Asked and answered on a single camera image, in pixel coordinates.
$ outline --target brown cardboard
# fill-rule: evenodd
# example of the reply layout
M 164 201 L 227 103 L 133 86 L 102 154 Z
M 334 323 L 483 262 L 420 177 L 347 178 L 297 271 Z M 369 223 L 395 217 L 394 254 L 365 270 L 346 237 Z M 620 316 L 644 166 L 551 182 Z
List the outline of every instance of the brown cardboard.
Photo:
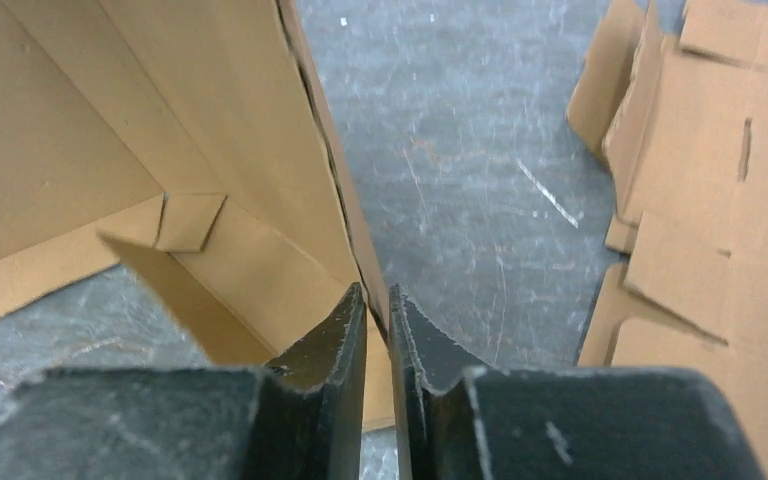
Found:
M 603 165 L 602 140 L 631 79 L 631 63 L 643 27 L 634 0 L 616 0 L 596 27 L 584 69 L 567 108 L 567 122 Z
M 291 1 L 0 0 L 0 316 L 119 258 L 220 364 L 287 348 L 355 281 L 389 315 Z
M 602 24 L 633 40 L 616 12 Z M 650 5 L 604 136 L 606 243 L 631 259 L 606 275 L 579 363 L 699 369 L 768 473 L 768 5 L 693 0 L 685 16 L 665 35 Z

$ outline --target gray floor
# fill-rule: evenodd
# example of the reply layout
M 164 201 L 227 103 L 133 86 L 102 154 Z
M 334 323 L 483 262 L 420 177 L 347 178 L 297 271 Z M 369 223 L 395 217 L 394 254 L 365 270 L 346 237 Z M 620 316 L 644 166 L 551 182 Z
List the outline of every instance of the gray floor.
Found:
M 610 177 L 564 123 L 608 1 L 299 2 L 387 281 L 492 364 L 572 363 L 617 258 Z M 122 268 L 0 321 L 0 401 L 50 365 L 206 363 Z M 391 430 L 363 456 L 396 478 Z

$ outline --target cardboard edge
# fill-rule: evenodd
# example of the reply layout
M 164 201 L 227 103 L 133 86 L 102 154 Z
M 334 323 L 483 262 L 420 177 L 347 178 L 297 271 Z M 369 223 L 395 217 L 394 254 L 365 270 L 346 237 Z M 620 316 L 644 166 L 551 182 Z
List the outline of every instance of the cardboard edge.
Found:
M 620 301 L 622 281 L 627 268 L 625 263 L 615 263 L 608 267 L 602 278 L 596 306 L 590 316 L 590 324 L 576 360 L 579 367 L 604 367 L 611 364 L 616 346 L 616 329 L 625 318 L 615 318 L 611 307 Z
M 0 1 L 162 189 L 221 189 L 203 153 L 100 3 L 58 0 L 40 9 L 22 0 Z M 82 23 L 86 28 L 80 34 L 88 36 L 75 38 L 70 26 Z M 57 41 L 62 38 L 73 41 Z M 86 64 L 88 58 L 96 62 L 94 68 Z M 99 76 L 99 69 L 107 75 Z M 119 81 L 109 81 L 110 76 Z
M 633 0 L 611 2 L 596 27 L 566 109 L 570 128 L 606 169 L 610 165 L 602 140 L 628 89 L 643 19 L 643 10 Z
M 379 329 L 386 331 L 385 321 L 389 318 L 389 294 L 384 276 L 378 263 L 369 227 L 360 208 L 360 200 L 351 180 L 351 173 L 345 160 L 334 120 L 325 99 L 325 92 L 319 83 L 319 76 L 313 56 L 298 17 L 294 0 L 274 0 L 278 21 L 287 38 L 287 49 L 295 59 L 302 84 L 308 97 L 311 114 L 319 130 L 334 178 L 334 192 L 341 206 L 343 224 L 349 251 L 358 268 L 367 304 L 370 306 Z
M 633 219 L 626 218 L 626 204 L 647 138 L 650 114 L 657 102 L 664 38 L 657 7 L 650 1 L 634 51 L 628 89 L 602 142 L 614 178 L 617 215 L 629 223 Z
M 0 318 L 117 264 L 118 259 L 96 238 L 99 230 L 116 232 L 137 244 L 153 244 L 162 203 L 163 196 L 155 196 L 1 258 Z

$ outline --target flattened cardboard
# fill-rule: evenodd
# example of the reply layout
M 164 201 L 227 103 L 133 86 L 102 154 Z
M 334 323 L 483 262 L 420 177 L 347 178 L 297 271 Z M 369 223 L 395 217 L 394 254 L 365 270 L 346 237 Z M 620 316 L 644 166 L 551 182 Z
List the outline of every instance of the flattened cardboard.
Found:
M 768 473 L 768 5 L 692 0 L 679 37 L 653 12 L 604 142 L 606 243 L 631 260 L 606 275 L 579 363 L 699 369 Z
M 354 281 L 388 315 L 291 1 L 0 0 L 0 316 L 114 264 L 97 232 L 216 362 L 280 352 Z

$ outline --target scratch mark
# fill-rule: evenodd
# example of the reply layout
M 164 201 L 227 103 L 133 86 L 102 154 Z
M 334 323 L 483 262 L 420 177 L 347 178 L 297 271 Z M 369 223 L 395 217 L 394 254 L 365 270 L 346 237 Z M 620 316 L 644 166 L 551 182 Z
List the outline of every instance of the scratch mark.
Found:
M 505 313 L 508 305 L 508 283 L 505 281 L 505 262 L 499 253 L 496 253 L 496 264 L 502 271 L 502 324 L 499 326 L 499 338 L 496 339 L 496 353 L 493 355 L 493 364 L 499 361 L 499 348 L 502 346 L 502 334 L 505 332 Z
M 422 213 L 425 217 L 419 226 L 419 230 L 425 230 L 425 224 L 428 222 L 428 205 L 425 203 L 425 196 L 422 194 L 422 187 L 419 186 L 419 178 L 416 176 L 416 172 L 413 170 L 413 162 L 410 161 L 408 151 L 402 148 L 402 155 L 405 156 L 405 161 L 408 162 L 408 169 L 411 171 L 411 177 L 413 177 L 413 183 L 416 185 L 416 191 L 419 192 L 419 203 L 422 205 Z
M 124 440 L 125 443 L 146 452 L 157 461 L 158 465 L 165 466 L 166 471 L 171 473 L 174 478 L 185 478 L 181 467 L 170 458 L 166 452 L 164 452 L 163 448 L 150 439 L 138 435 L 128 429 L 118 414 L 111 415 L 107 424 L 112 427 L 113 431 L 116 432 L 119 435 L 119 438 Z
M 567 465 L 572 465 L 572 456 L 569 454 L 569 442 L 564 438 L 560 429 L 551 421 L 546 422 L 546 436 L 552 441 L 555 452 L 561 457 L 561 461 Z
M 49 367 L 59 367 L 63 365 L 63 363 L 66 360 L 72 359 L 74 357 L 83 355 L 85 353 L 89 353 L 93 350 L 98 350 L 100 348 L 105 347 L 116 347 L 122 351 L 130 351 L 134 353 L 142 353 L 149 357 L 154 355 L 153 349 L 149 347 L 144 347 L 142 345 L 136 345 L 132 343 L 124 342 L 120 337 L 112 337 L 105 340 L 100 340 L 98 342 L 94 343 L 85 343 L 85 344 L 79 344 L 75 347 L 66 350 L 63 352 L 59 357 L 57 357 L 50 365 Z
M 555 198 L 554 195 L 552 195 L 552 192 L 549 191 L 548 188 L 546 188 L 542 183 L 540 183 L 540 180 L 537 180 L 537 177 L 534 176 L 533 173 L 531 173 L 531 170 L 528 169 L 525 165 L 522 164 L 521 161 L 517 160 L 517 166 L 522 171 L 522 173 L 525 174 L 526 177 L 528 177 L 529 180 L 531 180 L 531 183 L 534 185 L 537 190 L 540 191 L 540 193 L 546 197 L 546 200 L 549 200 L 549 203 L 552 204 L 553 207 L 555 207 L 555 210 L 558 211 L 558 213 L 561 214 L 562 217 L 566 219 L 575 228 L 578 228 L 578 220 L 569 214 L 569 212 L 566 211 L 564 207 L 561 206 L 560 203 L 558 203 L 558 200 Z

